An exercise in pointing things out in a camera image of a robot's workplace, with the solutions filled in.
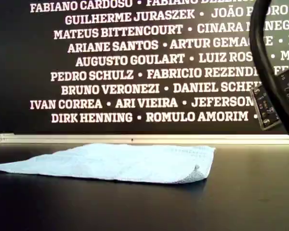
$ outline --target metal strip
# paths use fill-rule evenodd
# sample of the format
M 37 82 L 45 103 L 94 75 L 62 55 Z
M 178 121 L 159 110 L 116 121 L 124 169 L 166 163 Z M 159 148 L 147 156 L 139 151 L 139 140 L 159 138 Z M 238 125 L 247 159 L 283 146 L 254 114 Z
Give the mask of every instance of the metal strip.
M 0 143 L 289 144 L 288 135 L 14 135 Z

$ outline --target circuit board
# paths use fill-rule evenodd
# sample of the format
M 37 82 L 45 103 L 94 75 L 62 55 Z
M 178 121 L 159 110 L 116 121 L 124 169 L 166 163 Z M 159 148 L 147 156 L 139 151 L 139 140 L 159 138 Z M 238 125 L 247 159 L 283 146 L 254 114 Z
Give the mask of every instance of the circuit board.
M 283 88 L 289 101 L 289 69 L 276 76 L 276 78 L 278 79 L 280 86 Z M 263 85 L 258 85 L 257 87 L 251 89 L 250 93 L 261 129 L 270 130 L 281 124 L 281 121 L 275 112 L 275 109 L 267 96 Z

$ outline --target black table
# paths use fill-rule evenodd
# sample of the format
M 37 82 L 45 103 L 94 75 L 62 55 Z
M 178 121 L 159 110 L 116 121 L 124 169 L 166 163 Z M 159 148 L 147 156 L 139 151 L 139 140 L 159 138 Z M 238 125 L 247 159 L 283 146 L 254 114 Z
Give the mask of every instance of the black table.
M 0 163 L 74 146 L 2 144 Z M 215 147 L 181 186 L 0 173 L 0 231 L 289 231 L 289 145 Z

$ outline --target black cable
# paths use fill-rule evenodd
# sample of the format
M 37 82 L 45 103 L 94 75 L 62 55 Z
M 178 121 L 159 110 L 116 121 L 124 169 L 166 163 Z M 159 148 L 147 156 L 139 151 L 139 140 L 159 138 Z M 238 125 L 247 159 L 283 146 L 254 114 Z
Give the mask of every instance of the black cable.
M 256 0 L 254 4 L 250 19 L 250 50 L 263 87 L 289 134 L 289 103 L 276 80 L 263 40 L 265 19 L 270 4 L 271 0 Z

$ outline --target light blue towel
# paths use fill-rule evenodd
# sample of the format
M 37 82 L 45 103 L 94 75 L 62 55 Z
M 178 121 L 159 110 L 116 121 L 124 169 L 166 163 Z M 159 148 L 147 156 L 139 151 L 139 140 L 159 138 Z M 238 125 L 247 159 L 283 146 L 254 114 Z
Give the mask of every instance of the light blue towel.
M 149 183 L 191 183 L 208 177 L 214 148 L 88 144 L 0 164 L 0 171 Z

